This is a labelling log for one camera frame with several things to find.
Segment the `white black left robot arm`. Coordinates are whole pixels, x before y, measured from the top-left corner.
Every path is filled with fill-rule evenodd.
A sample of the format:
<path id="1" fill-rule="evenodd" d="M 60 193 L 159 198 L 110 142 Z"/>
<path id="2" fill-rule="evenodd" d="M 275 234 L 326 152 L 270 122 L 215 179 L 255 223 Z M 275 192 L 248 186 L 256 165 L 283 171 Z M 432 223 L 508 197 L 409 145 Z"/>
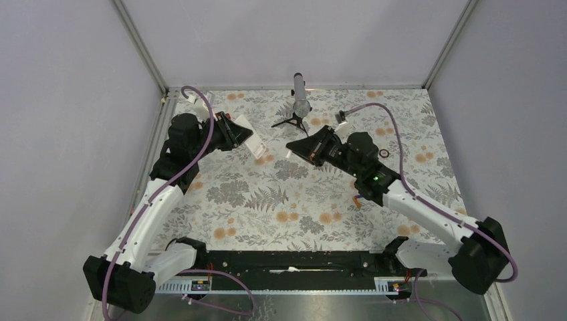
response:
<path id="1" fill-rule="evenodd" d="M 220 112 L 203 122 L 189 113 L 172 118 L 134 214 L 104 254 L 88 257 L 83 266 L 94 299 L 139 314 L 156 289 L 173 276 L 183 270 L 198 275 L 210 266 L 205 243 L 188 237 L 178 238 L 154 258 L 148 253 L 158 230 L 197 176 L 197 161 L 215 150 L 233 150 L 254 134 L 243 115 L 232 120 Z"/>

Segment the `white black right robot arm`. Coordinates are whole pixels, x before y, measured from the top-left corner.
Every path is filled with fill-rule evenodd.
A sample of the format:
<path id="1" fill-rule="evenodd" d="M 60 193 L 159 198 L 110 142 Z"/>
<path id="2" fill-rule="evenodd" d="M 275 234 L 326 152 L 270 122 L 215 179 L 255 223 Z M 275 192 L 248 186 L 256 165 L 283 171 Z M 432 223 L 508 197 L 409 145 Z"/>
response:
<path id="1" fill-rule="evenodd" d="M 412 219 L 434 233 L 450 252 L 453 277 L 467 290 L 485 294 L 512 263 L 501 224 L 491 217 L 478 221 L 452 212 L 434 199 L 413 190 L 401 174 L 378 159 L 378 147 L 366 132 L 351 134 L 341 142 L 324 126 L 317 133 L 286 144 L 302 160 L 320 167 L 326 163 L 348 173 L 366 200 Z"/>

